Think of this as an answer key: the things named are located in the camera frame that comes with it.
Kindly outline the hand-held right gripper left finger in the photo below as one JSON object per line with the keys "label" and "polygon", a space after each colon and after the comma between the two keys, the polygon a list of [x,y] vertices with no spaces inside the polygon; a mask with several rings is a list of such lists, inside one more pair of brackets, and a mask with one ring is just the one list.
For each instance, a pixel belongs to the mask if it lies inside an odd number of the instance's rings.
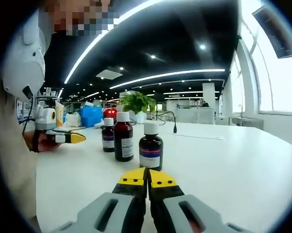
{"label": "hand-held right gripper left finger", "polygon": [[112,192],[105,192],[53,233],[140,233],[146,213],[147,168],[124,173]]}

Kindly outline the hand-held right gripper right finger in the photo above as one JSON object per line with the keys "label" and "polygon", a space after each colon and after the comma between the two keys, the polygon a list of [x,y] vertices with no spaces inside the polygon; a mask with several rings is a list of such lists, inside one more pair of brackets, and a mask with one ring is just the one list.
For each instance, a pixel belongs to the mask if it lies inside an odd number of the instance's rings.
{"label": "hand-held right gripper right finger", "polygon": [[193,195],[185,195],[168,174],[148,169],[150,212],[159,233],[248,233],[242,227],[224,223],[221,215]]}

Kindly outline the person's left hand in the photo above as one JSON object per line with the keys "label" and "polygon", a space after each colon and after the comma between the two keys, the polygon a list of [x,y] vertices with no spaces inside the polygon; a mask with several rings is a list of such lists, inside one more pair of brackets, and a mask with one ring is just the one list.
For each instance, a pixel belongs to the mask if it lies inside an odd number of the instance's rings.
{"label": "person's left hand", "polygon": [[35,131],[32,138],[32,151],[48,152],[55,151],[62,143],[55,141],[55,136],[43,131]]}

